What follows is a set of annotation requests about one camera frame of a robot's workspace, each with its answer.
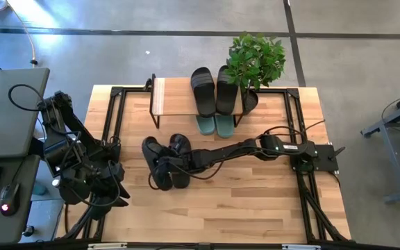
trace green slipper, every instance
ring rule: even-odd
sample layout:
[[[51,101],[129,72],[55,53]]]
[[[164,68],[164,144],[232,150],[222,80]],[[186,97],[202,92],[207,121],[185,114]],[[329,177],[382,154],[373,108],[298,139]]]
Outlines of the green slipper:
[[[197,128],[200,130],[202,135],[212,135],[214,133],[214,117],[204,118],[197,115],[195,118],[197,120]]]
[[[221,138],[230,138],[234,134],[234,119],[232,115],[215,115],[217,134]]]

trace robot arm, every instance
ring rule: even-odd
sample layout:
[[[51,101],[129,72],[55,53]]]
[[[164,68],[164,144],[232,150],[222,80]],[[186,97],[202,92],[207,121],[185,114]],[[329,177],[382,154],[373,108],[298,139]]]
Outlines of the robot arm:
[[[118,163],[119,139],[94,139],[74,115],[71,98],[62,92],[39,103],[38,109],[47,133],[43,158],[52,176],[60,177],[53,184],[65,202],[88,203],[85,200],[93,193],[96,199],[89,203],[88,213],[93,219],[102,218],[112,206],[127,206],[120,198],[128,199],[129,194],[120,184],[124,170]]]
[[[161,146],[155,138],[148,137],[142,144],[142,150],[154,182],[158,189],[164,191],[171,189],[172,186],[186,188],[190,177],[200,178],[194,174],[204,172],[216,163],[222,164],[224,161],[241,156],[251,155],[264,161],[276,160],[283,155],[294,156],[304,169],[314,168],[315,165],[335,164],[331,162],[328,152],[323,152],[314,142],[294,144],[283,142],[277,136],[270,134],[262,134],[256,139],[248,139],[214,150],[191,150],[189,140],[180,134],[171,137],[168,147]]]

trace wooden table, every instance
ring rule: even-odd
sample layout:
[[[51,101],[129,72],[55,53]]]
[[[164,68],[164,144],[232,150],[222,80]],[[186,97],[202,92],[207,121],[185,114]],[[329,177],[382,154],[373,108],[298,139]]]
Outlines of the wooden table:
[[[85,125],[96,138],[101,138],[103,132],[111,87],[95,85],[92,91]],[[299,93],[306,126],[322,120],[317,89],[301,87]],[[281,95],[260,94],[257,108],[243,117],[229,139],[201,135],[194,116],[161,117],[165,125],[156,129],[149,115],[149,96],[149,93],[130,93],[126,97],[120,138],[121,162],[126,172],[123,185],[131,194],[130,206],[112,208],[107,214],[103,241],[306,242],[297,179],[287,156],[271,162],[253,156],[230,160],[210,180],[192,179],[187,189],[163,192],[148,186],[149,170],[141,152],[147,136],[167,144],[172,134],[182,133],[190,139],[193,149],[214,149],[254,138],[270,127],[286,125]],[[324,123],[310,128],[307,134],[317,144],[328,142]],[[316,181],[323,211],[339,232],[350,238],[338,183],[326,172],[316,172]],[[82,203],[69,207],[70,226],[85,208]],[[317,235],[315,215],[313,212],[310,215]],[[63,218],[57,233],[61,235],[64,235]]]

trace gray tabletop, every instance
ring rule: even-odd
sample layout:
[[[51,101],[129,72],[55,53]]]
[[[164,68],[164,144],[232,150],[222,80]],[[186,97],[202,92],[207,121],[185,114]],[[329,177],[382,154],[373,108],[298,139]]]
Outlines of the gray tabletop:
[[[38,116],[38,112],[15,107],[9,101],[9,89],[16,84],[27,84],[43,95],[48,77],[47,68],[0,70],[0,158],[27,154]],[[36,93],[26,87],[15,88],[12,98],[18,105],[31,109],[36,109],[40,101]]]
[[[21,161],[22,158],[0,160],[0,193],[1,189],[11,182]],[[15,179],[15,182],[21,185],[19,209],[16,214],[9,217],[3,216],[0,212],[0,244],[17,243],[21,239],[31,206],[32,189],[39,163],[39,156],[27,156],[19,170]]]

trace gray floor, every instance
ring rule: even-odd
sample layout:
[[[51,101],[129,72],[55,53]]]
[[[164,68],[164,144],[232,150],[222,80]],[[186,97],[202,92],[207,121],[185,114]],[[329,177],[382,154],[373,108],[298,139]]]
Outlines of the gray floor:
[[[32,27],[288,31],[281,0],[11,2]],[[400,33],[400,0],[290,0],[290,3],[297,32]],[[0,12],[0,26],[19,27],[19,22],[10,10],[5,10]],[[41,66],[51,69],[46,95],[56,90],[70,94],[76,114],[82,120],[94,84],[143,84],[152,73],[189,76],[201,66],[216,74],[231,44],[230,37],[33,37],[37,59]],[[380,119],[389,102],[400,97],[400,40],[299,39],[298,43],[306,85],[319,90],[328,135],[335,146],[347,147],[338,161],[352,237],[362,243],[400,247],[400,203],[385,205],[382,200],[396,190],[382,138],[373,135],[364,139],[359,134],[362,128]],[[289,39],[283,39],[283,44],[287,49],[287,66],[285,76],[275,85],[297,86]],[[25,35],[0,34],[1,67],[30,67],[30,59]],[[38,180],[47,183],[48,170],[40,169]],[[56,197],[52,191],[44,199]],[[54,225],[58,209],[48,206],[51,208],[48,225]],[[35,207],[44,210],[46,205]],[[34,216],[29,218],[29,224],[44,228],[40,239],[50,239],[53,227],[44,226]]]

